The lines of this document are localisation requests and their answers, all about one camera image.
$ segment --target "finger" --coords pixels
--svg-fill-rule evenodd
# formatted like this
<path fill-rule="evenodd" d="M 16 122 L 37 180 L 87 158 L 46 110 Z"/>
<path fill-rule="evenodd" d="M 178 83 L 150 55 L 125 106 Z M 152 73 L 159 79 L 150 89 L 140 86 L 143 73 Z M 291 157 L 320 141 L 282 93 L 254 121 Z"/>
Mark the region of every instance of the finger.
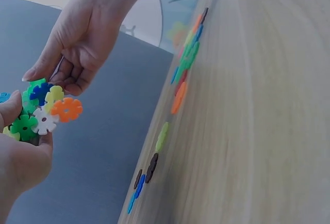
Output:
<path fill-rule="evenodd" d="M 63 44 L 57 30 L 53 28 L 39 59 L 34 66 L 24 74 L 22 81 L 36 81 L 41 78 L 46 78 L 48 81 L 62 58 L 62 49 Z"/>
<path fill-rule="evenodd" d="M 51 83 L 64 81 L 66 78 L 70 76 L 72 69 L 73 69 L 73 64 L 69 62 L 66 58 L 63 58 L 63 60 L 61 61 L 58 67 L 57 72 L 49 81 Z"/>
<path fill-rule="evenodd" d="M 12 93 L 8 101 L 0 104 L 0 133 L 19 116 L 21 111 L 22 97 L 17 90 Z"/>
<path fill-rule="evenodd" d="M 95 75 L 96 75 L 95 71 L 84 69 L 81 72 L 76 83 L 67 85 L 65 87 L 65 90 L 73 96 L 78 96 L 88 88 L 88 86 L 91 84 L 92 80 L 94 79 Z"/>
<path fill-rule="evenodd" d="M 52 159 L 53 135 L 51 133 L 39 137 L 38 149 L 42 150 L 50 159 Z"/>

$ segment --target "wooden board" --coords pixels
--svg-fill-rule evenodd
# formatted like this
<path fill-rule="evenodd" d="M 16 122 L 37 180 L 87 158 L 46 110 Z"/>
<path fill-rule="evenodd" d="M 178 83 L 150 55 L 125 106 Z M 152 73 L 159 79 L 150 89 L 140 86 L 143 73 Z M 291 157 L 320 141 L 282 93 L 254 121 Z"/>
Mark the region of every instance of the wooden board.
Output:
<path fill-rule="evenodd" d="M 330 223 L 329 0 L 200 0 L 191 25 L 205 7 L 184 105 L 169 114 L 175 57 L 119 223 Z"/>

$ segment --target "plastic snowflake disc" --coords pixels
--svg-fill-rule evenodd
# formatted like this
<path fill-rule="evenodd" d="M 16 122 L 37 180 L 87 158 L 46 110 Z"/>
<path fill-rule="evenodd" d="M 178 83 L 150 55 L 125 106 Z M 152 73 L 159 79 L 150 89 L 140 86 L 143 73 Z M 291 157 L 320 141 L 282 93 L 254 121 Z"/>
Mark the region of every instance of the plastic snowflake disc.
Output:
<path fill-rule="evenodd" d="M 60 122 L 69 122 L 75 120 L 83 112 L 83 107 L 78 99 L 64 98 L 63 101 L 58 100 L 51 109 L 51 115 L 59 115 Z"/>
<path fill-rule="evenodd" d="M 7 135 L 7 136 L 9 136 L 9 137 L 11 137 L 11 138 L 14 138 L 14 139 L 17 140 L 17 141 L 19 141 L 20 138 L 21 138 L 21 134 L 20 134 L 20 133 L 12 134 L 12 133 L 9 131 L 8 127 L 5 127 L 5 128 L 4 128 L 3 134 L 4 134 L 4 135 Z"/>
<path fill-rule="evenodd" d="M 50 89 L 50 92 L 47 92 L 46 94 L 46 98 L 45 98 L 46 104 L 44 106 L 44 110 L 46 111 L 46 113 L 50 112 L 56 101 L 62 100 L 63 98 L 64 98 L 64 92 L 62 90 L 62 87 L 53 86 Z"/>
<path fill-rule="evenodd" d="M 39 135 L 46 135 L 47 131 L 53 132 L 56 128 L 55 122 L 59 121 L 59 116 L 51 116 L 45 111 L 44 106 L 42 108 L 37 108 L 35 112 L 33 112 L 33 115 L 38 120 L 38 125 L 31 129 Z"/>
<path fill-rule="evenodd" d="M 40 86 L 36 86 L 35 88 L 33 88 L 33 92 L 30 95 L 30 100 L 38 99 L 39 106 L 44 106 L 45 97 L 47 95 L 47 92 L 50 91 L 51 87 L 53 87 L 53 85 L 46 82 L 41 83 Z"/>
<path fill-rule="evenodd" d="M 38 120 L 35 117 L 30 117 L 29 115 L 21 115 L 12 123 L 10 127 L 10 132 L 12 134 L 20 133 L 22 141 L 29 141 L 36 137 L 32 131 L 32 127 L 38 125 Z"/>
<path fill-rule="evenodd" d="M 6 92 L 0 93 L 0 103 L 6 102 L 10 98 L 10 94 Z"/>
<path fill-rule="evenodd" d="M 23 104 L 23 109 L 24 109 L 22 111 L 22 113 L 23 114 L 27 114 L 27 113 L 32 114 L 38 106 L 38 100 L 37 99 L 30 100 L 28 91 L 23 91 L 22 104 Z"/>
<path fill-rule="evenodd" d="M 42 83 L 45 83 L 46 82 L 46 79 L 45 78 L 42 78 L 42 79 L 39 79 L 37 81 L 31 81 L 30 82 L 30 86 L 27 88 L 27 93 L 28 95 L 30 96 L 31 93 L 33 92 L 33 89 L 36 87 L 36 86 L 40 86 Z"/>

